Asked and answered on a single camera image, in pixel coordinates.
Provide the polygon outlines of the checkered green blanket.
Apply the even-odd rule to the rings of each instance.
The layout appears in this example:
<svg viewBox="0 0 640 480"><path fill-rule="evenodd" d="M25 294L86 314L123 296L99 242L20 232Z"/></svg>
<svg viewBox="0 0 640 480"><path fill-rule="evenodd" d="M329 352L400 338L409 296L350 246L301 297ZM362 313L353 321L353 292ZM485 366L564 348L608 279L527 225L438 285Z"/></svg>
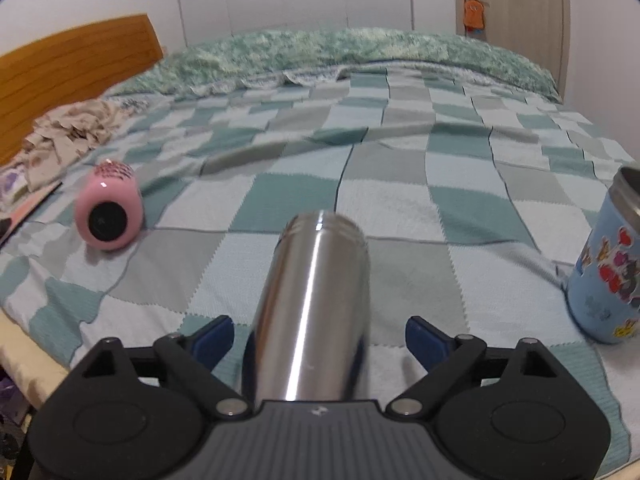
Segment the checkered green blanket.
<svg viewBox="0 0 640 480"><path fill-rule="evenodd" d="M357 223L371 259L372 391L418 369L405 322L428 318L493 346L546 344L605 412L613 470L639 456L639 344L587 340L562 285L629 155L538 93L427 66L361 65L148 108L71 166L1 252L1 305L50 358L74 366L99 339L144 346L217 315L246 337L274 246L296 214ZM75 200L105 159L129 165L143 224L104 252Z"/></svg>

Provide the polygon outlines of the wooden headboard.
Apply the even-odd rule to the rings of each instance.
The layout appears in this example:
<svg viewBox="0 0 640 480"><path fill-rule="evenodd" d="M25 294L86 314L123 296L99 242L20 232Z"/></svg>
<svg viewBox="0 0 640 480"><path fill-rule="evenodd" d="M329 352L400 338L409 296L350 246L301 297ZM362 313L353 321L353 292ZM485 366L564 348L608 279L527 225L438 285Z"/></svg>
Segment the wooden headboard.
<svg viewBox="0 0 640 480"><path fill-rule="evenodd" d="M163 57L145 14L67 29L2 55L2 164L21 151L36 118L61 105L94 99Z"/></svg>

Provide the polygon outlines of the orange hanging pouch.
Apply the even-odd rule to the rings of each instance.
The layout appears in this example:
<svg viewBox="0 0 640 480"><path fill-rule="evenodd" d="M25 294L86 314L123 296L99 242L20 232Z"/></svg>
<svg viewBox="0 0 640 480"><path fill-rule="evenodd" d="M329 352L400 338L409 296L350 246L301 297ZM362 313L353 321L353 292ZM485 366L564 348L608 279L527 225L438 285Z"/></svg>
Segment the orange hanging pouch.
<svg viewBox="0 0 640 480"><path fill-rule="evenodd" d="M485 6L480 0L465 0L463 5L463 25L466 30L485 29Z"/></svg>

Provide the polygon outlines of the pink cup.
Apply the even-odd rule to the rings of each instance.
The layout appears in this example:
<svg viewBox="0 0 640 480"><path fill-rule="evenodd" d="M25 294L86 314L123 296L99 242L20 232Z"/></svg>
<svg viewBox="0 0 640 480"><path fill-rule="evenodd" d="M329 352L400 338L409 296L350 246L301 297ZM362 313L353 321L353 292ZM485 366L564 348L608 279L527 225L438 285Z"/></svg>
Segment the pink cup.
<svg viewBox="0 0 640 480"><path fill-rule="evenodd" d="M142 230L143 217L134 170L113 159L97 164L75 200L75 226L86 244L104 252L122 249Z"/></svg>

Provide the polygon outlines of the beige peach print garment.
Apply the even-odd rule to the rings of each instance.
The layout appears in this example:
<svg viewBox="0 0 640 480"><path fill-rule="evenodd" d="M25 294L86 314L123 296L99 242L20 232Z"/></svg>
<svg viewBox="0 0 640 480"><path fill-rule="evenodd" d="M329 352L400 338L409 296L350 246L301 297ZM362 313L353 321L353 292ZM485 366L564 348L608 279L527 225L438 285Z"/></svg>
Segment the beige peach print garment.
<svg viewBox="0 0 640 480"><path fill-rule="evenodd" d="M32 122L13 165L22 166L29 192L58 180L91 151L110 142L139 113L136 100L91 99L49 110Z"/></svg>

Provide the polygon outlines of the green floral duvet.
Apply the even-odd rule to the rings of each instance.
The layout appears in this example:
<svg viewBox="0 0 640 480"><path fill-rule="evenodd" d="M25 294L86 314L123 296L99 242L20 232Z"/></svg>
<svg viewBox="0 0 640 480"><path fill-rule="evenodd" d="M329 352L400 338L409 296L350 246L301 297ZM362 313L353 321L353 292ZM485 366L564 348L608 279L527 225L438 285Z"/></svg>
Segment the green floral duvet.
<svg viewBox="0 0 640 480"><path fill-rule="evenodd" d="M385 28L261 30L203 42L115 84L108 96L159 93L195 99L285 81L337 80L360 65L435 64L470 70L558 102L551 73L523 55L458 35Z"/></svg>

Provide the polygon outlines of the stainless steel cup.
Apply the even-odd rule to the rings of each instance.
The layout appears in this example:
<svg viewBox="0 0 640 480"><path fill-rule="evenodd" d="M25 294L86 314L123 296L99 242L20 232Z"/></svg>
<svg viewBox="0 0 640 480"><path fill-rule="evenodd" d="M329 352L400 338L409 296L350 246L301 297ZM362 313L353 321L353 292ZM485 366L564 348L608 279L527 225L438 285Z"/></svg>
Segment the stainless steel cup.
<svg viewBox="0 0 640 480"><path fill-rule="evenodd" d="M241 387L266 401L353 401L369 390L370 256L355 222L299 214L274 248Z"/></svg>

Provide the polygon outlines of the blue cartoon sticker cup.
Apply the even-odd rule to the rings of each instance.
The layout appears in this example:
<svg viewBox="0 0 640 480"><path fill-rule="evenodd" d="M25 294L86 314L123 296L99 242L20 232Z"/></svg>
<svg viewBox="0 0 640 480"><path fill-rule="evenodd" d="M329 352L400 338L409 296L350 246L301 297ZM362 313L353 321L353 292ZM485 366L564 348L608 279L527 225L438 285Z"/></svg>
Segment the blue cartoon sticker cup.
<svg viewBox="0 0 640 480"><path fill-rule="evenodd" d="M620 344L639 330L639 170L617 170L566 283L568 312L586 335Z"/></svg>

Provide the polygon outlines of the beige door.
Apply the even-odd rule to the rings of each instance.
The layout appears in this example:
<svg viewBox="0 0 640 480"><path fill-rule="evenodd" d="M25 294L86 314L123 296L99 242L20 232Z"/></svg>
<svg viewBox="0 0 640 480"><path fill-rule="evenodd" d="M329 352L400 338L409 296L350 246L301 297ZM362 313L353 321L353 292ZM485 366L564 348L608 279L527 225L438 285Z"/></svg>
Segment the beige door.
<svg viewBox="0 0 640 480"><path fill-rule="evenodd" d="M477 0L485 28L465 27L464 3L456 0L456 32L526 56L548 70L556 90L565 92L570 53L570 0Z"/></svg>

